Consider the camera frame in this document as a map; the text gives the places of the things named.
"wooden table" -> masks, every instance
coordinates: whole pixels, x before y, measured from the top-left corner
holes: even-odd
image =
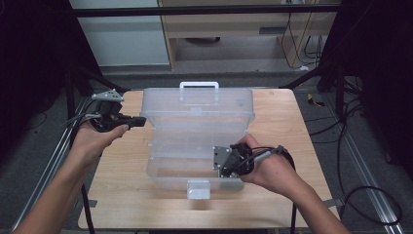
[[[125,94],[122,113],[139,115],[142,91]],[[253,90],[255,120],[249,125],[261,144],[285,146],[297,172],[322,200],[331,198],[294,93]],[[272,228],[288,227],[292,203],[281,195],[246,184],[241,191],[211,191],[210,200],[188,200],[186,191],[164,191],[146,174],[152,126],[133,128],[103,153],[89,198],[95,228]],[[331,209],[338,216],[335,208]],[[87,228],[84,212],[79,225]],[[306,227],[300,214],[297,227]]]

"wire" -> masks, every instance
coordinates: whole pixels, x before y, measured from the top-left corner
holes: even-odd
[[[321,117],[321,118],[316,118],[316,119],[309,119],[309,120],[304,120],[304,122],[308,123],[308,122],[313,122],[313,121],[317,121],[317,120],[325,120],[325,119],[332,119],[333,117]]]
[[[303,60],[300,58],[300,56],[298,55],[297,45],[295,44],[295,40],[294,40],[294,37],[293,37],[293,35],[292,35],[292,30],[291,30],[291,13],[288,13],[288,21],[287,21],[287,23],[286,23],[285,31],[284,31],[284,33],[283,33],[283,35],[282,35],[282,51],[283,51],[285,57],[287,57],[287,55],[286,55],[285,49],[284,49],[284,47],[283,47],[283,39],[284,39],[284,36],[285,36],[285,33],[287,32],[287,30],[289,31],[289,34],[290,34],[290,36],[291,36],[291,41],[292,41],[292,44],[293,44],[293,46],[294,46],[295,55],[297,56],[298,60],[300,60],[304,65],[314,64],[313,62],[303,61]],[[286,60],[286,62],[287,62],[288,66],[289,66],[290,68],[293,68],[293,69],[300,68],[300,67],[296,67],[296,66],[293,66],[293,65],[289,64],[288,59]]]
[[[85,111],[83,113],[80,113],[79,115],[66,121],[65,126],[69,124],[74,124],[73,125],[74,131],[72,132],[72,135],[76,136],[79,126],[85,123],[86,121],[88,121],[88,120],[82,121],[82,118],[87,115],[86,113],[88,109],[91,107],[92,103],[94,103],[94,99],[88,102],[88,104],[85,106]],[[88,224],[89,233],[94,234],[94,223],[92,221],[91,206],[89,205],[88,192],[86,190],[85,183],[82,185],[81,192],[82,192],[83,207],[85,209],[85,217],[86,217],[86,222]]]
[[[88,191],[85,183],[82,185],[82,199],[85,208],[86,223],[88,224],[89,233],[94,234],[94,223],[92,221],[91,206],[89,205]]]
[[[328,126],[327,128],[325,128],[325,129],[323,129],[323,130],[320,130],[320,131],[318,131],[318,132],[309,134],[309,136],[315,136],[315,135],[319,135],[319,134],[325,133],[325,132],[327,132],[328,130],[334,128],[334,126],[336,126],[336,125],[338,125],[338,124],[340,124],[340,123],[342,123],[342,122],[339,120],[339,121],[335,122],[334,124]]]
[[[4,0],[0,0],[1,1],[1,9],[0,9],[0,17],[4,14],[6,6],[4,4]]]
[[[48,115],[47,115],[46,113],[44,113],[44,112],[39,113],[39,114],[42,114],[43,117],[44,117],[43,120],[40,122],[40,124],[37,124],[37,125],[35,125],[35,126],[33,126],[33,127],[29,127],[29,128],[27,128],[27,129],[25,129],[26,131],[30,131],[30,130],[37,129],[37,128],[39,128],[40,126],[42,126],[42,125],[46,122],[46,120],[48,119]]]
[[[399,223],[399,222],[401,221],[401,219],[402,219],[402,209],[401,209],[400,204],[396,201],[396,199],[395,199],[389,192],[387,192],[387,191],[385,191],[384,189],[381,189],[381,188],[379,188],[379,187],[375,187],[375,186],[359,186],[359,187],[356,187],[355,189],[351,190],[349,194],[346,194],[346,191],[345,191],[344,186],[343,186],[343,179],[342,179],[342,177],[341,177],[341,167],[340,167],[340,165],[341,165],[341,164],[340,164],[340,161],[341,161],[341,154],[340,154],[341,141],[342,141],[342,138],[344,137],[344,135],[345,135],[345,133],[347,132],[347,129],[348,129],[347,121],[346,121],[347,118],[348,118],[351,114],[354,114],[354,112],[360,110],[361,104],[358,104],[358,105],[354,106],[352,109],[349,110],[350,103],[352,103],[352,102],[354,102],[354,101],[356,101],[356,100],[358,100],[358,98],[353,99],[353,100],[350,101],[349,104],[346,106],[345,114],[344,114],[345,118],[344,118],[344,121],[343,121],[343,122],[344,122],[344,126],[343,126],[343,128],[342,128],[342,130],[341,130],[341,132],[340,132],[339,139],[338,139],[338,143],[337,143],[337,176],[338,176],[338,180],[339,180],[340,189],[341,189],[341,191],[342,191],[342,193],[343,193],[343,195],[344,195],[344,197],[345,197],[345,203],[344,203],[344,206],[343,206],[342,210],[340,211],[340,216],[341,216],[341,217],[343,216],[344,210],[345,210],[346,206],[349,205],[349,206],[351,206],[359,215],[361,215],[362,217],[366,218],[367,220],[369,220],[369,221],[371,221],[371,222],[374,222],[374,223],[376,223],[376,224],[381,224],[381,225],[395,225],[395,224]],[[382,192],[383,194],[385,194],[388,198],[391,198],[391,199],[393,200],[394,204],[397,206],[397,209],[398,209],[398,215],[397,215],[397,217],[396,217],[396,220],[395,220],[395,221],[391,221],[391,222],[384,222],[384,221],[381,221],[381,220],[376,220],[376,219],[370,217],[368,214],[363,213],[363,212],[360,211],[356,206],[354,206],[354,205],[351,203],[351,201],[350,201],[350,200],[351,200],[351,197],[352,197],[354,194],[356,194],[358,191],[363,190],[363,189],[378,190],[378,191]]]

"cable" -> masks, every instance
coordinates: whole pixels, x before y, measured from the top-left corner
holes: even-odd
[[[88,192],[85,183],[82,185],[83,207],[85,208],[86,223],[88,224],[89,233],[94,234],[94,223],[92,221],[91,206],[89,205]]]
[[[1,9],[0,9],[0,17],[4,14],[6,6],[4,4],[4,0],[0,0],[1,1]]]
[[[343,179],[341,178],[341,167],[340,167],[340,165],[341,165],[340,164],[340,161],[341,161],[341,154],[340,154],[341,141],[342,141],[342,138],[344,137],[344,135],[347,131],[347,128],[348,128],[347,121],[346,121],[347,118],[350,116],[350,114],[354,114],[354,112],[360,110],[361,104],[358,104],[358,105],[354,106],[352,109],[349,110],[350,103],[352,103],[355,100],[358,100],[358,98],[353,99],[346,106],[345,114],[344,114],[345,118],[344,118],[344,122],[343,122],[344,125],[343,125],[343,128],[342,128],[341,132],[340,132],[338,143],[337,143],[337,175],[338,175],[340,189],[341,189],[341,191],[342,191],[342,193],[345,197],[345,203],[344,203],[344,206],[343,206],[342,210],[340,211],[340,217],[343,216],[346,206],[350,205],[359,215],[361,215],[362,217],[366,218],[367,220],[369,220],[371,222],[374,222],[374,223],[380,224],[380,225],[395,225],[395,224],[398,224],[402,219],[402,209],[401,209],[400,204],[396,201],[396,199],[389,192],[385,191],[382,188],[375,187],[375,186],[359,186],[359,187],[356,187],[355,189],[351,190],[349,194],[346,194],[346,191],[345,191],[344,186],[343,186]],[[363,190],[363,189],[377,190],[377,191],[380,191],[383,194],[385,194],[388,198],[391,198],[391,200],[393,200],[394,204],[397,206],[397,209],[398,209],[398,215],[396,216],[396,220],[391,221],[391,222],[384,222],[384,221],[381,221],[381,220],[376,220],[376,219],[370,217],[368,214],[365,214],[362,211],[360,211],[357,207],[355,207],[350,202],[351,197],[354,194],[356,194],[357,192],[359,192],[360,190]]]
[[[29,128],[27,128],[27,129],[25,129],[26,131],[30,131],[30,130],[37,129],[37,128],[39,128],[40,126],[42,126],[42,125],[46,122],[46,120],[48,119],[48,115],[45,114],[44,112],[39,113],[39,114],[42,114],[43,117],[44,117],[43,120],[40,122],[40,124],[37,124],[37,125],[35,125],[35,126],[33,126],[33,127],[29,127]]]
[[[94,103],[94,99],[88,102],[88,104],[85,106],[85,111],[83,113],[80,113],[79,115],[65,122],[64,124],[65,126],[69,124],[71,125],[74,123],[72,135],[76,136],[79,126],[82,125],[84,122],[88,121],[88,119],[84,121],[81,121],[81,120],[82,118],[87,116],[86,113],[88,109],[91,107],[92,103]],[[92,221],[91,206],[89,205],[88,192],[86,190],[85,183],[82,184],[81,192],[82,192],[83,207],[85,209],[85,217],[86,217],[86,222],[88,224],[89,233],[94,234],[94,223]]]
[[[248,162],[248,161],[250,161],[250,160],[253,160],[253,159],[256,159],[256,158],[258,158],[258,157],[261,157],[261,156],[263,156],[263,154],[266,154],[266,153],[269,153],[269,154],[267,154],[267,155],[271,155],[271,154],[274,154],[274,153],[280,154],[282,157],[284,157],[284,158],[289,162],[289,164],[291,165],[291,167],[292,167],[292,168],[294,169],[294,171],[295,171],[294,160],[292,159],[291,155],[288,153],[288,151],[287,151],[283,146],[279,145],[279,147],[277,147],[277,148],[275,148],[275,147],[265,147],[265,146],[263,146],[263,147],[251,148],[251,150],[254,150],[254,149],[262,149],[262,148],[264,148],[264,149],[266,149],[266,150],[259,151],[259,152],[255,153],[255,154],[252,154],[251,156],[247,157],[247,158],[244,159],[242,162],[240,162],[237,167],[233,168],[233,169],[231,170],[231,172],[235,171],[237,168],[239,168],[240,166],[242,166],[242,165],[245,164],[246,162]],[[295,206],[294,203],[292,203],[290,234],[294,234],[294,233],[295,233],[295,221],[296,221],[296,218],[297,218],[297,207]]]
[[[282,51],[283,51],[283,53],[284,53],[284,56],[287,57],[286,52],[285,52],[285,49],[284,49],[284,47],[283,47],[283,39],[284,39],[284,36],[285,36],[285,33],[287,32],[287,30],[289,30],[289,34],[290,34],[290,36],[291,36],[291,41],[292,41],[292,44],[293,44],[294,50],[295,50],[295,55],[297,56],[298,60],[300,60],[304,65],[314,64],[313,62],[303,61],[302,59],[300,59],[300,56],[298,55],[298,49],[297,49],[297,46],[296,46],[296,44],[295,44],[295,40],[294,40],[294,37],[293,37],[293,35],[292,35],[292,30],[291,30],[291,13],[288,13],[288,21],[287,21],[287,23],[286,23],[285,31],[284,31],[284,33],[283,33],[283,35],[282,35],[282,41],[281,41],[281,43],[282,43]],[[295,67],[295,66],[289,64],[288,59],[286,60],[286,62],[287,62],[288,66],[289,66],[290,68],[293,68],[293,69],[300,68],[300,67]]]

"metal frame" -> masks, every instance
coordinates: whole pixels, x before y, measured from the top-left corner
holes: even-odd
[[[74,9],[71,11],[49,11],[47,14],[76,18],[95,17],[139,17],[177,15],[219,15],[219,14],[263,14],[263,13],[319,13],[356,10],[358,5],[341,4],[285,4],[285,5],[233,5],[233,6],[188,6],[148,7],[112,9]]]
[[[332,100],[332,97],[330,96],[330,94],[321,93],[321,96],[324,99],[326,106],[329,108],[335,120],[339,121],[340,117],[337,116],[336,111],[334,110],[334,104],[333,104],[334,101]],[[361,179],[361,182],[363,183],[363,185],[380,187],[376,178],[371,173],[367,164],[363,160],[361,153],[358,151],[357,145],[349,132],[346,132],[346,134],[343,137],[343,140],[345,143],[344,145],[349,150],[350,157],[353,161],[353,164],[356,167],[357,174],[359,178]],[[378,216],[383,222],[392,222],[392,221],[397,220],[396,215],[394,214],[394,211],[388,199],[382,192],[371,190],[371,189],[368,189],[366,192]],[[393,225],[393,226],[385,225],[384,227],[386,231],[390,234],[404,233],[400,223],[398,223],[397,225]]]

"black cable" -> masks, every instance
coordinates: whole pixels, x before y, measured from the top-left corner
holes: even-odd
[[[83,207],[85,208],[86,223],[88,224],[89,233],[94,234],[94,223],[92,222],[91,206],[89,205],[88,192],[85,183],[82,185]]]
[[[88,109],[91,107],[93,103],[94,103],[94,99],[90,100],[85,106],[84,112],[68,120],[70,121],[69,124],[72,124],[73,122],[75,123],[73,125],[73,132],[72,132],[73,136],[77,135],[79,126],[85,123],[86,121],[88,121],[88,120],[82,121],[82,118],[85,117],[86,112],[88,111]],[[86,217],[86,222],[88,224],[89,233],[94,234],[94,223],[92,221],[91,206],[89,204],[88,192],[86,190],[85,183],[82,184],[81,192],[82,192],[83,207],[85,209],[85,217]]]
[[[309,119],[309,120],[304,120],[304,122],[308,123],[308,122],[313,122],[313,121],[317,121],[317,120],[325,120],[325,119],[332,119],[333,117],[320,117],[320,118],[316,118],[316,119]]]
[[[30,131],[30,130],[34,130],[34,129],[37,129],[37,128],[39,128],[40,126],[42,126],[45,122],[46,122],[46,120],[48,119],[48,115],[46,114],[46,113],[39,113],[39,114],[42,114],[43,115],[43,120],[40,122],[40,124],[37,124],[37,125],[35,125],[35,126],[33,126],[33,127],[29,127],[29,128],[26,128],[26,129],[24,129],[25,131]]]
[[[315,135],[319,135],[319,134],[325,133],[325,132],[327,132],[328,130],[334,128],[334,126],[336,126],[336,125],[338,125],[338,124],[340,124],[340,123],[341,123],[341,121],[339,120],[339,121],[335,122],[334,124],[328,126],[327,128],[325,128],[325,129],[323,129],[323,130],[320,130],[320,131],[318,131],[318,132],[309,134],[309,136],[315,136]]]
[[[271,152],[272,150],[276,149],[275,147],[265,147],[265,146],[263,146],[263,147],[251,148],[251,150],[261,149],[261,148],[265,148],[266,150],[262,150],[262,151],[260,151],[260,152],[255,153],[255,154],[252,154],[251,156],[247,157],[247,158],[244,159],[242,162],[240,162],[240,163],[238,164],[238,166],[235,167],[235,168],[233,168],[231,171],[232,171],[232,172],[235,171],[237,168],[239,168],[240,166],[242,166],[243,164],[245,164],[245,163],[248,162],[249,160],[253,160],[254,158],[262,155],[263,153]],[[294,160],[292,159],[291,155],[290,155],[289,153],[286,153],[286,154],[283,153],[283,154],[281,154],[281,156],[284,157],[284,158],[289,162],[289,164],[291,165],[291,167],[292,167],[292,168],[294,169],[294,171],[295,171],[295,164],[294,164]],[[295,233],[295,221],[296,221],[296,219],[297,219],[297,207],[295,206],[294,203],[292,203],[290,234],[294,234],[294,233]]]
[[[352,109],[349,110],[350,103],[352,103],[353,101],[355,101],[355,100],[357,100],[357,99],[358,99],[358,98],[353,99],[353,100],[350,101],[350,102],[348,103],[348,105],[346,106],[345,114],[344,114],[345,118],[344,118],[344,123],[343,123],[344,125],[343,125],[343,128],[342,128],[341,132],[340,132],[339,139],[338,139],[338,143],[337,143],[337,176],[338,176],[338,180],[339,180],[340,189],[341,189],[341,191],[342,191],[342,193],[343,193],[343,196],[345,197],[345,203],[344,203],[344,206],[343,206],[342,210],[340,211],[339,215],[340,215],[340,217],[342,217],[343,214],[344,214],[344,210],[345,210],[346,206],[349,205],[349,206],[351,206],[359,215],[361,215],[362,217],[366,218],[367,220],[369,220],[369,221],[371,221],[371,222],[373,222],[373,223],[380,224],[380,225],[395,225],[395,224],[398,224],[398,223],[401,221],[401,219],[402,219],[402,209],[401,209],[400,204],[397,202],[397,200],[396,200],[389,192],[385,191],[385,190],[382,189],[382,188],[375,187],[375,186],[359,186],[359,187],[356,187],[355,189],[351,190],[349,194],[346,194],[346,191],[345,191],[344,186],[343,186],[343,179],[341,178],[341,167],[340,167],[340,161],[341,161],[341,154],[340,154],[341,141],[342,141],[342,138],[343,138],[343,136],[345,135],[345,133],[346,133],[346,131],[347,131],[347,128],[348,128],[346,119],[350,116],[350,114],[353,114],[354,112],[360,110],[361,104],[358,104],[358,105],[354,106]],[[354,194],[356,194],[358,191],[360,191],[360,190],[362,190],[362,189],[373,189],[373,190],[377,190],[377,191],[380,191],[380,192],[382,192],[383,194],[385,194],[388,198],[391,198],[391,200],[393,200],[394,204],[397,206],[397,209],[398,209],[398,215],[396,216],[396,220],[395,220],[395,221],[391,221],[391,222],[384,222],[384,221],[381,221],[381,220],[376,220],[376,219],[370,217],[368,214],[363,213],[360,209],[358,209],[356,206],[354,206],[354,205],[351,203],[350,199],[351,199],[351,197],[352,197]]]
[[[289,34],[290,34],[290,36],[291,36],[291,41],[292,41],[292,44],[293,44],[294,50],[295,50],[295,55],[297,56],[298,60],[300,60],[304,65],[314,64],[313,62],[303,61],[302,59],[300,59],[300,56],[298,55],[298,49],[297,49],[297,46],[296,46],[296,44],[295,44],[295,40],[294,40],[294,37],[293,37],[293,35],[292,35],[292,30],[291,30],[291,13],[288,13],[288,21],[287,21],[287,23],[286,23],[285,31],[284,31],[284,33],[283,33],[283,35],[282,35],[282,40],[281,40],[282,51],[283,51],[283,53],[284,53],[284,56],[287,58],[285,49],[284,49],[284,47],[283,47],[283,39],[284,39],[284,36],[285,36],[285,33],[287,32],[287,30],[289,30]],[[296,66],[293,66],[293,65],[289,64],[288,59],[286,60],[286,63],[287,63],[287,65],[288,65],[290,68],[293,68],[293,69],[300,68],[300,67],[296,67]]]

